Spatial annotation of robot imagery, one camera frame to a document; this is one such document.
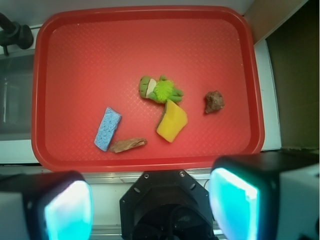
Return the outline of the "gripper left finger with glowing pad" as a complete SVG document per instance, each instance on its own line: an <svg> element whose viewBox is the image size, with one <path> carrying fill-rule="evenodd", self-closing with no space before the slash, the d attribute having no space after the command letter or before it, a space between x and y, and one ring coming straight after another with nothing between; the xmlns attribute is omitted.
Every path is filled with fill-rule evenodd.
<svg viewBox="0 0 320 240"><path fill-rule="evenodd" d="M93 194L76 171L0 176L2 240L88 240Z"/></svg>

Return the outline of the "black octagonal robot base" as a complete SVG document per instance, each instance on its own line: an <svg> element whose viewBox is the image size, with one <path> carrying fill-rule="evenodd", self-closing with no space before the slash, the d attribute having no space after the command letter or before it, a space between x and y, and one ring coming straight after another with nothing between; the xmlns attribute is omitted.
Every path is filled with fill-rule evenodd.
<svg viewBox="0 0 320 240"><path fill-rule="evenodd" d="M209 192L184 170L146 171L119 200L124 240L216 240Z"/></svg>

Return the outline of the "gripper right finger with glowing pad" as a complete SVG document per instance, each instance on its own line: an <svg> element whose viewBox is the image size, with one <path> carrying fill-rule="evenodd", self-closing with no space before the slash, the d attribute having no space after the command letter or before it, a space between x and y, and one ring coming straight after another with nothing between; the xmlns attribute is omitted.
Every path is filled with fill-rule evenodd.
<svg viewBox="0 0 320 240"><path fill-rule="evenodd" d="M228 240L317 240L320 160L305 152L221 156L209 178L213 217Z"/></svg>

